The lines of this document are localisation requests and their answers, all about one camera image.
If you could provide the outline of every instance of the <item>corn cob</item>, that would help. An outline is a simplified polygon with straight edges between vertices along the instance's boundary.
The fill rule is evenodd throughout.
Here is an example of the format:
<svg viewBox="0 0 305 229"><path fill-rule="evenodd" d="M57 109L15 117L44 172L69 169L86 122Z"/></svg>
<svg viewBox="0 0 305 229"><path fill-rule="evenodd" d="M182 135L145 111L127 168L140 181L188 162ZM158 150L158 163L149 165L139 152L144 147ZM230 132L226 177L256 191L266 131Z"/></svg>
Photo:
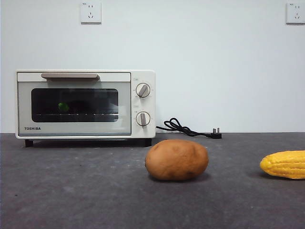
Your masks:
<svg viewBox="0 0 305 229"><path fill-rule="evenodd" d="M305 179L305 150L270 154L262 159L260 167L272 176Z"/></svg>

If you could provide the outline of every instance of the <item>potato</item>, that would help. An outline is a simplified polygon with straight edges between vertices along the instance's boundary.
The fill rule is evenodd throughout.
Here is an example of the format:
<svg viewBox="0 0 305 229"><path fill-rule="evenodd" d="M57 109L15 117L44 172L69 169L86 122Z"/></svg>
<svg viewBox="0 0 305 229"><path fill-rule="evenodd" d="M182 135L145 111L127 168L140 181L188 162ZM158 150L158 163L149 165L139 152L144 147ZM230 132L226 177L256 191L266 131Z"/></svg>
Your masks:
<svg viewBox="0 0 305 229"><path fill-rule="evenodd" d="M146 155L147 171L159 180L187 180L203 173L208 166L207 150L199 143L164 140Z"/></svg>

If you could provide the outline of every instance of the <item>toaster oven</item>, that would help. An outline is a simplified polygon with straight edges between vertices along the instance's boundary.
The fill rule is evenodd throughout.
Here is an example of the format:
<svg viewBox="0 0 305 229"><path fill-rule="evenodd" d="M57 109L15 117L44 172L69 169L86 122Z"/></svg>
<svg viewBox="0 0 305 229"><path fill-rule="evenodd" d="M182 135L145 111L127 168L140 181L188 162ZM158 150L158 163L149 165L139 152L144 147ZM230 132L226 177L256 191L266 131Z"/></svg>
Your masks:
<svg viewBox="0 0 305 229"><path fill-rule="evenodd" d="M147 70L26 70L16 75L16 137L155 137L155 73Z"/></svg>

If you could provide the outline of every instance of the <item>oven door handle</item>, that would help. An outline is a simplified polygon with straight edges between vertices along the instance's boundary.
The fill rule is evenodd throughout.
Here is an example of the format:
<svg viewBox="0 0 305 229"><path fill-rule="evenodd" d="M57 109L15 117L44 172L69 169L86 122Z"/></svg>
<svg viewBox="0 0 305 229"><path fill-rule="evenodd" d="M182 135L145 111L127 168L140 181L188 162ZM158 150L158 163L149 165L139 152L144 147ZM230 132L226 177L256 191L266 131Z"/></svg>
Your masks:
<svg viewBox="0 0 305 229"><path fill-rule="evenodd" d="M42 73L41 77L44 79L61 79L61 80L73 80L73 79L88 79L99 80L100 76L96 73Z"/></svg>

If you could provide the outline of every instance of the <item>black power cord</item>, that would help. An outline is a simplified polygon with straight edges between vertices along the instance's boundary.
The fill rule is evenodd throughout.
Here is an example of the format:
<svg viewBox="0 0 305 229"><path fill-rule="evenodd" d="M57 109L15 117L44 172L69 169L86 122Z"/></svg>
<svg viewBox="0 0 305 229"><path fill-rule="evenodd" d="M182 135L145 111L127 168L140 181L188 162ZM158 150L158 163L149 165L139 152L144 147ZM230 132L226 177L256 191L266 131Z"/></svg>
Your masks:
<svg viewBox="0 0 305 229"><path fill-rule="evenodd" d="M214 139L222 138L222 134L219 132L219 128L217 128L217 132L216 132L216 129L213 129L213 133L210 133L210 134L198 133L198 132L192 131L187 126L181 126L180 122L176 118L171 118L169 121L165 121L164 125L166 125L168 128L164 128L164 127L160 127L160 126L157 126L157 128L161 129L161 130L167 130L167 131L180 131L191 137L203 135L203 136L214 138Z"/></svg>

